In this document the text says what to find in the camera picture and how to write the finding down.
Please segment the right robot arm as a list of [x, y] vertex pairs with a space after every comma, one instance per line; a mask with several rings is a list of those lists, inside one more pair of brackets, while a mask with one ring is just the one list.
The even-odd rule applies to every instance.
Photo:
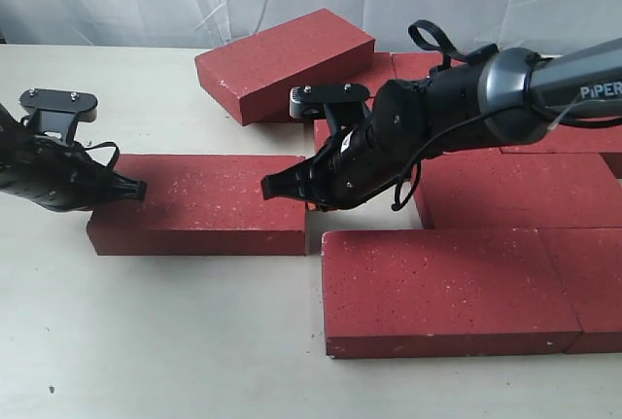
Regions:
[[546, 57], [490, 45], [446, 52], [420, 80], [390, 79], [375, 93], [360, 84], [300, 86], [290, 113], [324, 120], [329, 135], [312, 157], [261, 180], [267, 199], [350, 210], [385, 191], [408, 200], [426, 160], [449, 153], [531, 145], [560, 125], [621, 123], [621, 43], [612, 40]]

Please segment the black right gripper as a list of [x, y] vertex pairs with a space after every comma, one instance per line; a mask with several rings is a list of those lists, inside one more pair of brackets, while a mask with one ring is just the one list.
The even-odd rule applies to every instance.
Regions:
[[390, 187], [400, 188], [420, 166], [412, 158], [432, 137], [430, 79], [392, 79], [371, 102], [370, 116], [332, 133], [330, 147], [260, 181], [265, 200], [310, 203], [311, 211], [353, 209]]

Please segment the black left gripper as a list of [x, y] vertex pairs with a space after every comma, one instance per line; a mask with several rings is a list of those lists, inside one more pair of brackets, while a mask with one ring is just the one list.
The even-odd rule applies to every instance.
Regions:
[[116, 173], [73, 140], [77, 115], [1, 109], [1, 192], [53, 212], [145, 199], [148, 184]]

